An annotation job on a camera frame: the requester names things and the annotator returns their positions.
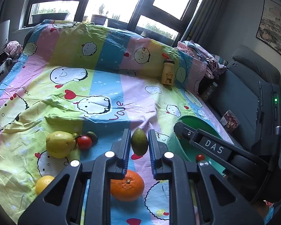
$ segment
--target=wall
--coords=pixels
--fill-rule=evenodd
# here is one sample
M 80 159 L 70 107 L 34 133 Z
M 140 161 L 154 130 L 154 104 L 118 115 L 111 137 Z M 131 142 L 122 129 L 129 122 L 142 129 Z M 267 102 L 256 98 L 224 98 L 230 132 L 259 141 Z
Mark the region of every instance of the wall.
M 10 19 L 9 40 L 17 40 L 23 44 L 24 38 L 30 28 L 22 28 L 28 0 L 7 0 L 2 21 Z
M 206 49 L 230 61 L 243 44 L 274 65 L 281 74 L 281 56 L 256 38 L 264 0 L 230 0 L 223 18 Z

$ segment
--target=orange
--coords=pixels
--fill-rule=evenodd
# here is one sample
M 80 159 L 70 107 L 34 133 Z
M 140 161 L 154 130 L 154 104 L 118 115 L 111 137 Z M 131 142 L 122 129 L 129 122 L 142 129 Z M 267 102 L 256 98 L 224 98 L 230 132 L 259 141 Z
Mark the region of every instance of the orange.
M 120 201 L 134 201 L 145 189 L 145 183 L 136 172 L 127 170 L 123 180 L 110 180 L 110 193 Z

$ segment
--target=cherry tomato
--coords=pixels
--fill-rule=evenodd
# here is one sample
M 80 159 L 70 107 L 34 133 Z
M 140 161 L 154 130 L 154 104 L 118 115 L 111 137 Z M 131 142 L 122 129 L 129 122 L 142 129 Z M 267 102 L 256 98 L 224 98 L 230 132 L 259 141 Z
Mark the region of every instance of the cherry tomato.
M 81 137 L 77 138 L 77 144 L 79 149 L 86 150 L 92 146 L 92 139 L 89 136 L 82 135 Z
M 196 155 L 196 161 L 204 161 L 205 160 L 205 156 L 203 154 L 198 154 Z

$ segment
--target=green bucket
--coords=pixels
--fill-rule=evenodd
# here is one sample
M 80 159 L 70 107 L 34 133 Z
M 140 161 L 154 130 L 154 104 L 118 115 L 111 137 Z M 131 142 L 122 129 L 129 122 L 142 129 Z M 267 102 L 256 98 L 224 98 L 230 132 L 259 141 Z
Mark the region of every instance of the green bucket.
M 177 122 L 183 122 L 184 124 L 194 129 L 201 129 L 203 131 L 208 132 L 209 134 L 221 138 L 221 136 L 213 127 L 211 127 L 208 123 L 206 123 L 202 119 L 197 118 L 195 116 L 187 116 L 187 115 L 181 116 L 180 118 L 178 118 Z M 174 132 L 171 134 L 171 136 L 167 141 L 167 148 L 169 152 L 172 152 L 182 157 L 184 160 L 191 161 L 191 162 L 196 162 L 196 155 L 203 154 L 200 150 L 189 144 L 189 142 L 186 139 L 178 139 Z M 222 173 L 222 171 L 225 169 L 222 165 L 218 164 L 217 162 L 215 162 L 213 159 L 209 158 L 205 154 L 204 156 L 207 162 L 211 163 L 211 165 L 219 173 Z

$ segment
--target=gray curtain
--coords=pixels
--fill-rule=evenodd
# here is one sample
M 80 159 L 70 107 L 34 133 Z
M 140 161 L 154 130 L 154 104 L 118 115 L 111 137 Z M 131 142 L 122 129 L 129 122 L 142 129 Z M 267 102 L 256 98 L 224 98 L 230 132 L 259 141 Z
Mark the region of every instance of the gray curtain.
M 202 47 L 216 29 L 229 0 L 199 0 L 196 11 L 181 41 L 193 40 Z

